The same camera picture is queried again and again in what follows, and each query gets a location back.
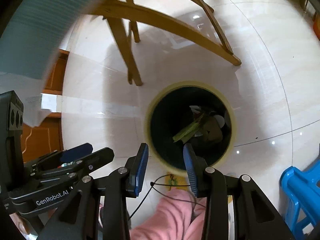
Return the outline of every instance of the person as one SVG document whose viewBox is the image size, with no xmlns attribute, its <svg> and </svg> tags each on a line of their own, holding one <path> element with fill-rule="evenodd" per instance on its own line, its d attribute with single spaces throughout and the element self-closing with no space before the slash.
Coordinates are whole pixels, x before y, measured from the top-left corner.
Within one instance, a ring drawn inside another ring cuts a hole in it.
<svg viewBox="0 0 320 240">
<path fill-rule="evenodd" d="M 172 189 L 160 199 L 152 217 L 130 230 L 130 238 L 131 240 L 200 240 L 205 205 L 206 198 L 195 199 L 186 190 Z"/>
</svg>

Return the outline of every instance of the silver bolt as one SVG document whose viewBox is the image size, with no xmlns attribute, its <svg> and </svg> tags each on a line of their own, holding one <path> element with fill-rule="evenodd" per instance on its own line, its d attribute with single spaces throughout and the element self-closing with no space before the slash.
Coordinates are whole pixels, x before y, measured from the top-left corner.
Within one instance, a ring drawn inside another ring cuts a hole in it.
<svg viewBox="0 0 320 240">
<path fill-rule="evenodd" d="M 84 176 L 83 178 L 82 178 L 82 181 L 84 182 L 84 183 L 87 183 L 87 182 L 89 182 L 91 180 L 91 177 L 90 176 Z"/>
<path fill-rule="evenodd" d="M 128 171 L 128 169 L 127 169 L 126 167 L 121 167 L 121 168 L 118 169 L 118 172 L 119 172 L 120 174 L 124 174 L 124 173 L 126 173 L 127 171 Z"/>
<path fill-rule="evenodd" d="M 248 176 L 248 175 L 242 175 L 241 178 L 243 181 L 246 181 L 246 182 L 250 181 L 250 179 L 251 179 L 250 176 Z"/>
<path fill-rule="evenodd" d="M 206 167 L 206 168 L 205 168 L 205 171 L 206 171 L 207 173 L 214 173 L 215 169 L 212 168 L 212 167 Z"/>
<path fill-rule="evenodd" d="M 74 177 L 75 175 L 76 175 L 76 173 L 73 172 L 73 173 L 70 173 L 70 174 L 68 175 L 68 177 L 69 177 L 69 178 L 72 178 L 72 177 Z"/>
</svg>

